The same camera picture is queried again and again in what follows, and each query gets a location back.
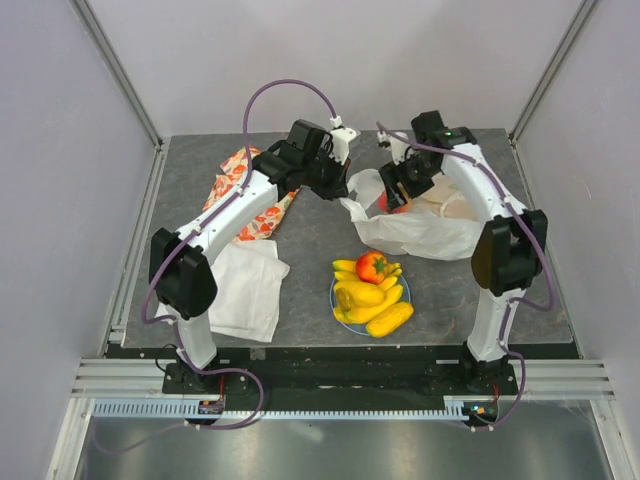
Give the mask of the peach fake fruit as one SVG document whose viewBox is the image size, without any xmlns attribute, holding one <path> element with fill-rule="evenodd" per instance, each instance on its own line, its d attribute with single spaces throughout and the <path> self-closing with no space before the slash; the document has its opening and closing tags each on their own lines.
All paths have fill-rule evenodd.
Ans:
<svg viewBox="0 0 640 480">
<path fill-rule="evenodd" d="M 400 213 L 406 213 L 409 211 L 410 207 L 411 207 L 411 202 L 408 201 L 406 204 L 397 207 L 397 208 L 391 208 L 388 205 L 388 198 L 387 198 L 387 194 L 386 193 L 382 193 L 382 195 L 378 198 L 377 200 L 377 204 L 378 204 L 378 208 L 381 211 L 384 211 L 386 214 L 400 214 Z"/>
</svg>

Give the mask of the white plastic bag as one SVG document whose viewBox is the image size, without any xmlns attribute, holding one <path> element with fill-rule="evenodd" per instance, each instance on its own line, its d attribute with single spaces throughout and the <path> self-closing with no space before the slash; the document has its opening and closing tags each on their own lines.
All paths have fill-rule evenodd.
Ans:
<svg viewBox="0 0 640 480">
<path fill-rule="evenodd" d="M 432 189 L 411 200 L 408 212 L 386 214 L 377 200 L 385 193 L 380 174 L 365 169 L 347 182 L 340 200 L 365 245 L 391 255 L 454 261 L 469 258 L 482 227 L 469 202 L 448 176 L 438 174 Z"/>
</svg>

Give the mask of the orange persimmon fruit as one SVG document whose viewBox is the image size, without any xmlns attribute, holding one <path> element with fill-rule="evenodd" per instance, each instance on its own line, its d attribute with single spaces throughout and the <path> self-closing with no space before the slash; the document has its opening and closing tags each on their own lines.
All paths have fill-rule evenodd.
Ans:
<svg viewBox="0 0 640 480">
<path fill-rule="evenodd" d="M 370 251 L 358 258 L 355 273 L 361 281 L 378 285 L 386 278 L 387 264 L 382 253 Z"/>
</svg>

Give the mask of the small yellow banana bunch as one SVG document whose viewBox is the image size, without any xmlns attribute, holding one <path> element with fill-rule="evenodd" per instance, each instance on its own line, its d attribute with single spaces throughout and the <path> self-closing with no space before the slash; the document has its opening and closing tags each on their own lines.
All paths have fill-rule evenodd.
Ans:
<svg viewBox="0 0 640 480">
<path fill-rule="evenodd" d="M 389 290 L 396 285 L 403 271 L 400 263 L 387 264 L 382 274 L 373 276 L 359 275 L 354 260 L 335 260 L 332 263 L 334 278 L 336 281 L 360 281 L 377 285 L 382 290 Z"/>
</svg>

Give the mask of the large yellow banana bunch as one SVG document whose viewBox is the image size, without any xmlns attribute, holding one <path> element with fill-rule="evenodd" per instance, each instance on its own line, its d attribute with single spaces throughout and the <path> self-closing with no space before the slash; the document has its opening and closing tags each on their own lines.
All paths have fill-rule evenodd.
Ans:
<svg viewBox="0 0 640 480">
<path fill-rule="evenodd" d="M 345 286 L 335 288 L 333 291 L 336 300 L 336 306 L 333 308 L 334 317 L 343 324 L 368 324 L 399 303 L 404 294 L 404 287 L 394 285 L 386 291 L 381 290 L 380 294 L 382 295 L 381 301 L 376 305 L 361 306 Z"/>
</svg>

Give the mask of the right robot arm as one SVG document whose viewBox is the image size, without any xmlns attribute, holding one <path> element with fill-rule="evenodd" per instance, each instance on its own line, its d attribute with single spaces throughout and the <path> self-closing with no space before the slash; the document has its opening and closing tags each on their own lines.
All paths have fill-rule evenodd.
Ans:
<svg viewBox="0 0 640 480">
<path fill-rule="evenodd" d="M 481 393 L 494 381 L 490 363 L 509 353 L 509 331 L 526 290 L 537 275 L 551 274 L 545 256 L 548 219 L 508 191 L 469 128 L 445 126 L 438 111 L 421 113 L 411 126 L 412 137 L 378 128 L 380 147 L 392 155 L 379 170 L 387 209 L 393 212 L 426 193 L 439 174 L 450 177 L 469 202 L 481 226 L 471 256 L 480 296 L 466 341 L 472 360 L 458 368 L 457 377 L 465 391 Z"/>
</svg>

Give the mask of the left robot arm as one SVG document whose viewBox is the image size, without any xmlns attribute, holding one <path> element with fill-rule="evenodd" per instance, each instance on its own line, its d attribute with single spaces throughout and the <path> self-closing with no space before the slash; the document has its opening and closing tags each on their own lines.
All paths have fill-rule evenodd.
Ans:
<svg viewBox="0 0 640 480">
<path fill-rule="evenodd" d="M 151 239 L 149 297 L 173 325 L 178 350 L 188 364 L 185 382 L 208 393 L 219 382 L 211 363 L 217 348 L 207 311 L 218 293 L 211 266 L 226 245 L 258 214 L 288 193 L 308 186 L 320 198 L 347 196 L 350 146 L 360 133 L 346 126 L 331 130 L 297 120 L 286 139 L 248 159 L 241 180 L 212 207 L 176 231 L 157 230 Z"/>
</svg>

